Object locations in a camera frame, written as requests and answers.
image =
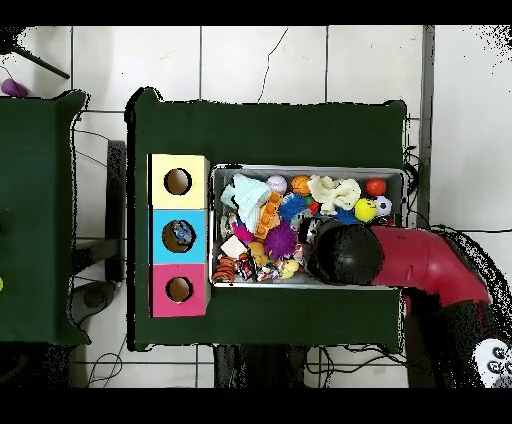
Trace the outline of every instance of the green tablecloth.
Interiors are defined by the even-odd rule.
[[[146,344],[381,343],[398,348],[399,292],[212,288],[204,317],[148,317],[148,153],[217,163],[402,168],[405,104],[165,103],[151,88],[128,103],[129,341]],[[133,269],[128,270],[129,280]]]
[[[0,97],[0,341],[81,344],[67,314],[73,238],[70,129],[86,94]]]

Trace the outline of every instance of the purple object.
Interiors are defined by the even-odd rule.
[[[297,233],[290,227],[290,223],[282,220],[281,223],[269,230],[265,239],[265,253],[272,251],[270,257],[274,260],[281,256],[291,255],[297,245]]]
[[[11,78],[7,78],[1,87],[2,93],[7,94],[11,97],[27,97],[28,90],[25,86],[21,85],[19,82],[14,81]]]

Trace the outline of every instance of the yellow toy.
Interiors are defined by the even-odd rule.
[[[369,222],[377,215],[377,207],[371,199],[362,197],[354,206],[354,215],[359,221]]]
[[[283,274],[281,278],[286,280],[293,277],[293,274],[299,269],[299,263],[295,259],[289,259],[284,263]]]
[[[268,263],[268,256],[265,255],[263,250],[263,244],[259,241],[253,241],[247,245],[249,250],[251,251],[251,256],[254,258],[254,262],[256,266],[262,267]]]

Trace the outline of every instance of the pink toy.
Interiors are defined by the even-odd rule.
[[[265,253],[272,251],[270,257],[277,260],[281,256],[293,254],[296,245],[297,233],[283,220],[277,227],[268,231],[264,248]]]
[[[245,245],[255,239],[254,234],[249,232],[244,224],[237,225],[236,222],[232,222],[231,229],[236,238]]]

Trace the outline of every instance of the baseball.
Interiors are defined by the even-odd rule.
[[[281,175],[273,175],[267,180],[267,185],[272,191],[279,194],[284,194],[288,187],[286,180]]]

